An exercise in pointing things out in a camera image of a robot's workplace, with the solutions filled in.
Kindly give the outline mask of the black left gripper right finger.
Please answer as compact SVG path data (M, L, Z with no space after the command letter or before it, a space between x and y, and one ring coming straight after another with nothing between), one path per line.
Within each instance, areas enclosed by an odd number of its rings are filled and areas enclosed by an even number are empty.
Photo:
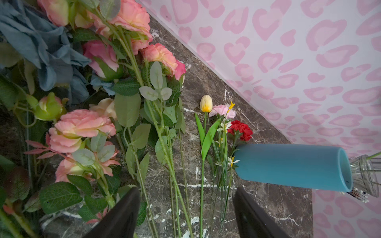
M240 238L290 238L243 187L233 197Z

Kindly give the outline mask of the clear ribbed glass vase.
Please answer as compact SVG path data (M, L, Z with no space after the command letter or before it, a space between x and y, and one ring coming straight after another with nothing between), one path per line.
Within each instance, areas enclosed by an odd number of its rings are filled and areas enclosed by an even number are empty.
M362 155L349 160L353 178L353 188L363 190L369 197L379 197L381 181L381 153Z

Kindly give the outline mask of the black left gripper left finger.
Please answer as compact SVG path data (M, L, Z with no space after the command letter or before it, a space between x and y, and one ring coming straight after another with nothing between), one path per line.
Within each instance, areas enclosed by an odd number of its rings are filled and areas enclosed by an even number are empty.
M133 187L85 238L132 238L140 210L140 192Z

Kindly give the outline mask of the light pink carnation flower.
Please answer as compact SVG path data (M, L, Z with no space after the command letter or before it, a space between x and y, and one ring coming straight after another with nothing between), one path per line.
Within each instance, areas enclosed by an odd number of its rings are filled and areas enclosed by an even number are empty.
M208 116L213 117L217 115L224 116L227 119L234 119L236 117L236 112L233 109L230 109L227 105L213 106L211 112L208 113Z

